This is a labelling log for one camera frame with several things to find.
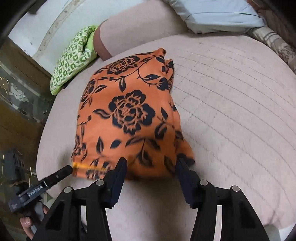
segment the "orange floral cloth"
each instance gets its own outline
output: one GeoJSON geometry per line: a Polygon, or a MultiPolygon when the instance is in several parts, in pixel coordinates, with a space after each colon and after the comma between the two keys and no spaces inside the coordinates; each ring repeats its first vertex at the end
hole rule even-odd
{"type": "Polygon", "coordinates": [[[77,116],[74,175],[101,179],[120,158],[129,177],[170,177],[177,158],[194,163],[170,95],[174,64],[165,53],[132,55],[91,77],[77,116]]]}

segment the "pillow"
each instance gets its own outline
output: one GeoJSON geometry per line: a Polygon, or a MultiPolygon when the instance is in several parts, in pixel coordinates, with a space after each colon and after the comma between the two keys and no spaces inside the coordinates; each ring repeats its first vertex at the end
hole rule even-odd
{"type": "Polygon", "coordinates": [[[103,22],[95,31],[94,48],[105,61],[141,44],[187,31],[170,6],[150,0],[103,22]]]}
{"type": "Polygon", "coordinates": [[[63,84],[96,58],[93,46],[95,30],[96,26],[81,29],[62,53],[50,79],[50,91],[53,95],[57,95],[63,84]]]}
{"type": "Polygon", "coordinates": [[[244,0],[164,0],[194,33],[246,32],[264,26],[244,0]]]}
{"type": "Polygon", "coordinates": [[[129,177],[171,177],[177,158],[194,163],[170,95],[174,63],[164,55],[135,54],[94,73],[79,105],[74,175],[102,179],[122,158],[129,177]]]}

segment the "patterned cushion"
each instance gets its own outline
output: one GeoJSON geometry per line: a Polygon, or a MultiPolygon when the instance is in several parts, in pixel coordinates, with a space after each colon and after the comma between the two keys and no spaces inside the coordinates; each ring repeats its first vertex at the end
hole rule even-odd
{"type": "Polygon", "coordinates": [[[62,53],[50,79],[50,91],[53,95],[96,58],[92,43],[95,29],[96,26],[90,26],[80,30],[62,53]]]}

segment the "metal screw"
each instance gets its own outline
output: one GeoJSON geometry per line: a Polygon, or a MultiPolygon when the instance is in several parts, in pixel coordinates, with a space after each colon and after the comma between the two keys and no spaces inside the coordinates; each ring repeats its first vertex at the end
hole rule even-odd
{"type": "Polygon", "coordinates": [[[96,185],[98,185],[98,186],[102,186],[102,185],[104,185],[104,183],[105,182],[102,179],[96,181],[96,185]]]}
{"type": "Polygon", "coordinates": [[[69,193],[69,192],[71,192],[72,191],[72,187],[66,187],[65,189],[64,189],[64,192],[65,193],[69,193]]]}
{"type": "Polygon", "coordinates": [[[208,181],[207,180],[200,180],[200,185],[202,185],[202,186],[206,186],[206,185],[208,185],[209,183],[208,183],[208,181]]]}
{"type": "Polygon", "coordinates": [[[240,191],[240,188],[238,186],[233,186],[232,187],[232,190],[235,191],[235,192],[239,192],[240,191]]]}

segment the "human hand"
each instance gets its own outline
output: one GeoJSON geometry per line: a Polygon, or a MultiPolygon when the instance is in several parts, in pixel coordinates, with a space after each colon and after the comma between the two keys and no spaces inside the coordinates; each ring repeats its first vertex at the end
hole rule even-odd
{"type": "MultiPolygon", "coordinates": [[[[45,205],[43,205],[43,212],[47,214],[49,208],[45,205]]],[[[32,220],[29,217],[20,218],[20,224],[22,225],[22,228],[24,229],[25,233],[28,235],[28,237],[32,240],[34,237],[34,233],[30,229],[30,227],[33,225],[32,220]]]]}

